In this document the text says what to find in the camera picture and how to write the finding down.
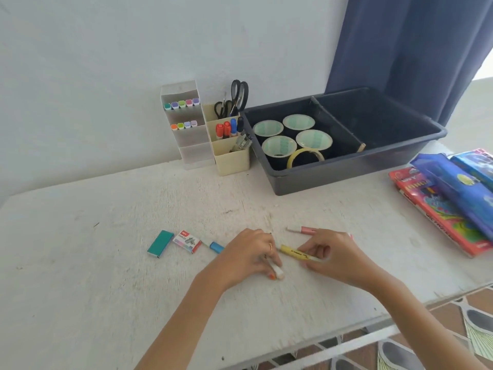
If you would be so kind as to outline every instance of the hand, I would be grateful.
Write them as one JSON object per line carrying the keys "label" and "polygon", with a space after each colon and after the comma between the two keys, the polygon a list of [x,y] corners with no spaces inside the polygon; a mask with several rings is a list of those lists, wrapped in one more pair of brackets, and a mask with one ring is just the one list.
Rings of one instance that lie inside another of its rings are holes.
{"label": "hand", "polygon": [[260,229],[246,228],[206,266],[203,272],[213,273],[214,279],[223,284],[224,291],[256,273],[264,273],[269,279],[275,279],[274,271],[263,261],[264,255],[268,255],[277,266],[282,266],[272,235]]}
{"label": "hand", "polygon": [[303,267],[366,291],[385,273],[345,232],[318,229],[298,250],[317,258],[329,257],[324,262],[303,261]]}

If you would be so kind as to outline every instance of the black plastic tray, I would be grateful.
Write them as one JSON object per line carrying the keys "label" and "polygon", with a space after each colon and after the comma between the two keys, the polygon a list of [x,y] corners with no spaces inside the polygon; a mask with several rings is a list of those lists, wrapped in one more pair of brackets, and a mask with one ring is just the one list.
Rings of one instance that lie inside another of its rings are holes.
{"label": "black plastic tray", "polygon": [[[314,128],[329,133],[334,143],[325,161],[276,171],[269,164],[252,127],[265,119],[282,122],[291,114],[313,117]],[[447,130],[431,118],[367,87],[251,107],[241,112],[241,116],[246,132],[252,135],[253,151],[276,195],[407,164],[429,141],[447,135]],[[342,128],[337,126],[334,133],[323,120]],[[365,143],[366,148],[356,152],[354,140]]]}

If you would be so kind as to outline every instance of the person's left hand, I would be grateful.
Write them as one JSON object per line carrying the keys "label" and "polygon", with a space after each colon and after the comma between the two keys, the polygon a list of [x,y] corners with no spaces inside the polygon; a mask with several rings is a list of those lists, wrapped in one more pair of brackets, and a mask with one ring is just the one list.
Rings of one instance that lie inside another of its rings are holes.
{"label": "person's left hand", "polygon": [[274,271],[263,261],[264,255],[277,266],[282,266],[272,235],[260,229],[246,228],[202,272],[214,274],[214,279],[222,284],[224,291],[256,273],[275,279]]}

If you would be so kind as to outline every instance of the yellow highlighter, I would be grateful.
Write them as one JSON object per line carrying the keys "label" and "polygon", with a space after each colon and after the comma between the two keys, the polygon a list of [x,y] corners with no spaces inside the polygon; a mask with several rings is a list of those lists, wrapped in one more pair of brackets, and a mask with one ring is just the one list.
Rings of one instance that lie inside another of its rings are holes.
{"label": "yellow highlighter", "polygon": [[289,248],[284,244],[281,244],[280,246],[276,247],[280,252],[284,253],[285,255],[289,255],[297,260],[300,261],[317,261],[317,262],[322,262],[323,260],[313,257],[312,255],[307,255],[306,253],[300,252],[296,249]]}

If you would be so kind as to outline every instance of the teal box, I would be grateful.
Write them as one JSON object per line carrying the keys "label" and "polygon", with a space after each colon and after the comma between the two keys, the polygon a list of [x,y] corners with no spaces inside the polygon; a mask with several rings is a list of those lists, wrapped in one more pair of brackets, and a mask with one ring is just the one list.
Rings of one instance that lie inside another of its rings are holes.
{"label": "teal box", "polygon": [[168,231],[161,231],[161,233],[157,236],[156,240],[152,243],[152,245],[147,250],[147,253],[151,255],[155,255],[157,258],[163,253],[164,248],[168,245],[169,241],[174,235]]}
{"label": "teal box", "polygon": [[493,192],[493,155],[484,149],[474,149],[456,154],[450,160]]}

